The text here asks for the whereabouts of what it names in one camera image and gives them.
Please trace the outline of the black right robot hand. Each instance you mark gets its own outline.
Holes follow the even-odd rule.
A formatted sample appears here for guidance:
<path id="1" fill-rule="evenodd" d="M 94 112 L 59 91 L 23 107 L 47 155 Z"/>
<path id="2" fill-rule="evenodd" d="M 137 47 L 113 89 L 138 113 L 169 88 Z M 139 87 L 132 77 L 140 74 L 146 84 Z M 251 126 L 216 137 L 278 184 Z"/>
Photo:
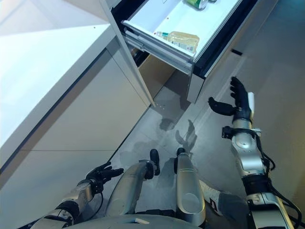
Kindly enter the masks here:
<path id="1" fill-rule="evenodd" d="M 217 114 L 233 116 L 233 121 L 236 119 L 244 119 L 252 122 L 252 110 L 249 105 L 248 92 L 238 78 L 231 78 L 230 90 L 230 95 L 235 101 L 235 107 L 227 103 L 215 101 L 210 97 L 208 99 L 210 108 Z"/>

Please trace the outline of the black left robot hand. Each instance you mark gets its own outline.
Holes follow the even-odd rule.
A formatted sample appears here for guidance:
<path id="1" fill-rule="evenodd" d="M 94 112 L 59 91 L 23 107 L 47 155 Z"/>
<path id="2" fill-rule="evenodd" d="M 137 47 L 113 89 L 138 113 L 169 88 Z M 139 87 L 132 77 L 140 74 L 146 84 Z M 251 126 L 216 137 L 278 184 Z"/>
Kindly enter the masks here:
<path id="1" fill-rule="evenodd" d="M 111 162 L 108 161 L 107 163 L 94 168 L 86 175 L 85 178 L 88 180 L 94 180 L 95 182 L 101 184 L 105 184 L 112 178 L 120 176 L 123 172 L 123 168 L 113 169 Z"/>

